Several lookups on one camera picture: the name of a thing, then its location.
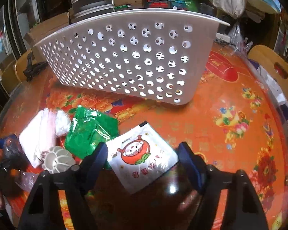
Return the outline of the dark knitted item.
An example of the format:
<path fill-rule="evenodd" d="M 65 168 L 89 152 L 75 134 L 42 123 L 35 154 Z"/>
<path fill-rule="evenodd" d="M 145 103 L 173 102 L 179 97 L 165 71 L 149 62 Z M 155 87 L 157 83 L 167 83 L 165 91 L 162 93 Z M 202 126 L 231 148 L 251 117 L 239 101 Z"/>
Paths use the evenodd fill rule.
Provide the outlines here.
<path fill-rule="evenodd" d="M 3 156 L 0 161 L 0 168 L 11 170 L 24 170 L 27 167 L 27 158 L 15 134 L 0 139 L 0 149 Z"/>

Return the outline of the white ribbed round object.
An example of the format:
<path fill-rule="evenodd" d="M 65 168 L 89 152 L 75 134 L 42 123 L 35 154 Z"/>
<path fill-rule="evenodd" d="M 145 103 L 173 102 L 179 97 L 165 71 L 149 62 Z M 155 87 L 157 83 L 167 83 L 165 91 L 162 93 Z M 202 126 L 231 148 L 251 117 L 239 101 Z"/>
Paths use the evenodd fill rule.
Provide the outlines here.
<path fill-rule="evenodd" d="M 54 174 L 67 171 L 74 164 L 76 161 L 68 150 L 54 146 L 45 155 L 42 168 Z"/>

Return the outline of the green foil packet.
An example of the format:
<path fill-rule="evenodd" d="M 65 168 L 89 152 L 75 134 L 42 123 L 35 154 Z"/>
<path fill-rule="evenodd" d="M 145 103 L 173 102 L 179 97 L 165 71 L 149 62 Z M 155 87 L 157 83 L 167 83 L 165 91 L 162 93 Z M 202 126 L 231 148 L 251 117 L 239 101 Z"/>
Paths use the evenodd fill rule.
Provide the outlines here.
<path fill-rule="evenodd" d="M 118 120 L 98 110 L 78 106 L 71 121 L 64 147 L 80 159 L 91 155 L 100 142 L 119 135 Z"/>

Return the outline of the white cartoon snack packet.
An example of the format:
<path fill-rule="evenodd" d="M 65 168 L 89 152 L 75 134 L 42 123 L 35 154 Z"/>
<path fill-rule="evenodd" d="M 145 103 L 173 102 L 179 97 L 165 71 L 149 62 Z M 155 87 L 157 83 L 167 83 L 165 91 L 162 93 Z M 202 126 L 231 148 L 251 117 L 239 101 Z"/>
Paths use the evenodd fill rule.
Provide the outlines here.
<path fill-rule="evenodd" d="M 106 146 L 109 165 L 131 194 L 148 186 L 178 162 L 176 152 L 148 122 L 108 141 Z"/>

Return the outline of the red floral tablecloth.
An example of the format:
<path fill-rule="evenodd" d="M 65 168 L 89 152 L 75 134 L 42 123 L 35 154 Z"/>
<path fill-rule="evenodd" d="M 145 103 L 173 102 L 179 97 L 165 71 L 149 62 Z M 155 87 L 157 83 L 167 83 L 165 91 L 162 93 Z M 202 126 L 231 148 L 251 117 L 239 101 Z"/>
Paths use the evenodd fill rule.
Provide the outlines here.
<path fill-rule="evenodd" d="M 230 48 L 214 45 L 194 98 L 184 106 L 62 86 L 51 70 L 19 87 L 0 114 L 0 138 L 18 135 L 43 108 L 78 105 L 118 119 L 120 133 L 147 121 L 171 146 L 187 142 L 220 170 L 246 171 L 270 229 L 288 222 L 288 130 L 264 83 Z M 186 229 L 199 195 L 180 165 L 131 195 L 103 170 L 88 203 L 99 229 Z"/>

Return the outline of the black phone clamp stand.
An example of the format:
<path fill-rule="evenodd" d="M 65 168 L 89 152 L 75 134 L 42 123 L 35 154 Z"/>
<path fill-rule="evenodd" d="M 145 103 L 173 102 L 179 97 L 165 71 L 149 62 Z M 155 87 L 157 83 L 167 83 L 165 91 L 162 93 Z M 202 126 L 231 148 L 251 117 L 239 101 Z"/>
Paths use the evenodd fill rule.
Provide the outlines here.
<path fill-rule="evenodd" d="M 27 66 L 26 69 L 23 71 L 27 81 L 32 81 L 35 76 L 37 76 L 41 71 L 43 71 L 48 66 L 47 61 L 42 61 L 33 64 L 34 58 L 35 57 L 33 53 L 29 53 L 27 55 Z"/>

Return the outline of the wooden chair left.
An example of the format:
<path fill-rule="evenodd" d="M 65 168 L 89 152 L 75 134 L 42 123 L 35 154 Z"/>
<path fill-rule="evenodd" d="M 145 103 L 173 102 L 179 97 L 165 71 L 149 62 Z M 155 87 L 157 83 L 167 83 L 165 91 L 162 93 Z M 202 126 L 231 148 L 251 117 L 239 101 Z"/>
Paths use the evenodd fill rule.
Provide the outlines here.
<path fill-rule="evenodd" d="M 20 83 L 26 81 L 24 71 L 27 68 L 27 57 L 30 53 L 32 53 L 31 50 L 26 51 L 26 53 L 21 55 L 14 65 L 14 72 Z"/>

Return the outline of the wooden chair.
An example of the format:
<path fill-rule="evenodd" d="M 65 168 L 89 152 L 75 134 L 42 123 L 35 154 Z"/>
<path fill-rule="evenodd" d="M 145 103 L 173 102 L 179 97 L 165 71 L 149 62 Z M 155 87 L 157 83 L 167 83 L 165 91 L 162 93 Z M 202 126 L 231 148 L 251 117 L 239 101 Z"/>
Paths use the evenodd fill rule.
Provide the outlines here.
<path fill-rule="evenodd" d="M 277 81 L 288 101 L 288 63 L 264 45 L 254 46 L 249 51 L 248 58 L 258 62 Z"/>
<path fill-rule="evenodd" d="M 31 50 L 26 51 L 26 53 L 21 55 L 14 65 L 14 72 L 20 83 L 26 81 L 24 71 L 27 68 L 27 57 L 30 53 L 32 53 Z"/>

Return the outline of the wooden chair right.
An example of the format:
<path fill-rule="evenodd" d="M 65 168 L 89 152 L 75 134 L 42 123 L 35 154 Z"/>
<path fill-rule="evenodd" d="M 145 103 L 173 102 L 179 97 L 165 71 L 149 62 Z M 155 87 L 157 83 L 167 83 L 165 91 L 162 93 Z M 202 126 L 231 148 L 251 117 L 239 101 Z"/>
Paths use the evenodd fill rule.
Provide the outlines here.
<path fill-rule="evenodd" d="M 258 62 L 277 81 L 288 101 L 288 63 L 264 45 L 254 46 L 249 51 L 248 58 Z"/>

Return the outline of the brown cardboard box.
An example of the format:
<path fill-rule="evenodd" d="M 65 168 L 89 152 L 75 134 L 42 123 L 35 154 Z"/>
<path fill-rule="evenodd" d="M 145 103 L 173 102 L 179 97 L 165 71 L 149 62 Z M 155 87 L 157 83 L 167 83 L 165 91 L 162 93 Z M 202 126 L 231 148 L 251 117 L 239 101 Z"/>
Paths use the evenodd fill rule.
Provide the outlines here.
<path fill-rule="evenodd" d="M 43 62 L 46 60 L 45 56 L 41 53 L 41 50 L 38 50 L 35 44 L 37 44 L 40 40 L 45 38 L 46 36 L 64 28 L 69 25 L 69 13 L 65 12 L 59 14 L 55 17 L 52 17 L 46 21 L 43 21 L 40 24 L 37 24 L 33 28 L 30 29 L 24 36 L 24 40 L 29 44 L 31 51 L 33 52 L 33 56 L 35 61 Z"/>

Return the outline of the white perforated plastic basket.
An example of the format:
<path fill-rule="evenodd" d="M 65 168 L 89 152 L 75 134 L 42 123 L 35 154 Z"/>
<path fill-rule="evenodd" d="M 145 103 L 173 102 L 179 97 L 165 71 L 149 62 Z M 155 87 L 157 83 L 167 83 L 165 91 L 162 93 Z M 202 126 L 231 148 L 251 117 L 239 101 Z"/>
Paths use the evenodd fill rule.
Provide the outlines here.
<path fill-rule="evenodd" d="M 63 85 L 183 105 L 221 24 L 197 12 L 132 9 L 73 23 L 36 47 Z"/>

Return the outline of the red lidded pickle jar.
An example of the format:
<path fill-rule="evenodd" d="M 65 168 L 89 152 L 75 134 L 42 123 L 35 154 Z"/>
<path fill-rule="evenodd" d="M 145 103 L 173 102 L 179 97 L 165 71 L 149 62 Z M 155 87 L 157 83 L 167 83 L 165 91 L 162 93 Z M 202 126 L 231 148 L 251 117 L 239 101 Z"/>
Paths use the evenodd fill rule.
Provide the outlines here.
<path fill-rule="evenodd" d="M 148 2 L 148 8 L 170 8 L 171 2 L 169 0 L 150 0 Z"/>

